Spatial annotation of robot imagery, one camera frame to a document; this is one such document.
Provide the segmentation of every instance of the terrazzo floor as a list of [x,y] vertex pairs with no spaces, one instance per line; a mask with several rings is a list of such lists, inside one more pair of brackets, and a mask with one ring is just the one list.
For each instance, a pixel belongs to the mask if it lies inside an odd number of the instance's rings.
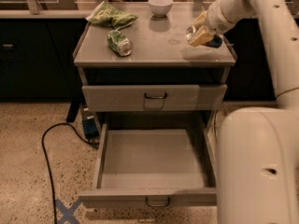
[[[213,131],[218,130],[223,118],[248,105],[251,104],[223,103],[216,127],[210,129],[212,143],[216,137]],[[68,103],[0,103],[1,224],[53,223],[50,179],[41,139],[50,126],[65,122],[68,109]],[[73,125],[83,135],[80,114]],[[78,201],[78,193],[92,186],[96,150],[67,126],[53,128],[44,141],[53,173],[59,224],[217,223],[217,207],[88,209]]]

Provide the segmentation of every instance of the green can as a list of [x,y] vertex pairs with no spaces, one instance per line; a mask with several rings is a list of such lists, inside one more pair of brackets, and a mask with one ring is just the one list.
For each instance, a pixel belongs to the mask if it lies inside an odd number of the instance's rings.
[[107,34],[107,43],[120,56],[128,56],[132,53],[133,43],[118,30],[112,30]]

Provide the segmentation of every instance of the crumpled bag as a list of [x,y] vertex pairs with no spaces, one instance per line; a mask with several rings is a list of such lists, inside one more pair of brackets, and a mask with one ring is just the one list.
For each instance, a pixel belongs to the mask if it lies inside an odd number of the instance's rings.
[[103,1],[86,20],[93,24],[113,27],[114,30],[119,30],[131,25],[137,18],[136,15],[120,11],[111,4]]

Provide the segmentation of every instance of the closed drawer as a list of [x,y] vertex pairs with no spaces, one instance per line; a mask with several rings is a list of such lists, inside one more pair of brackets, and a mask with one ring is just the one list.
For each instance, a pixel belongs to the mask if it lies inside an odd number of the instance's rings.
[[198,112],[110,113],[89,208],[216,205],[213,155]]
[[83,86],[92,112],[213,110],[226,85]]

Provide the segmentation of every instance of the table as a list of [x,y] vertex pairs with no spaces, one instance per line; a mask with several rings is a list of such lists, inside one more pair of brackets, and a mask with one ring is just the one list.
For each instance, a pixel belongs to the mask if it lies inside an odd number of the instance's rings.
[[164,18],[147,3],[113,4],[138,16],[121,31],[121,57],[108,31],[89,25],[74,52],[87,107],[100,133],[87,207],[216,205],[216,164],[207,131],[226,91],[234,51],[193,48],[185,31],[204,7],[175,3]]

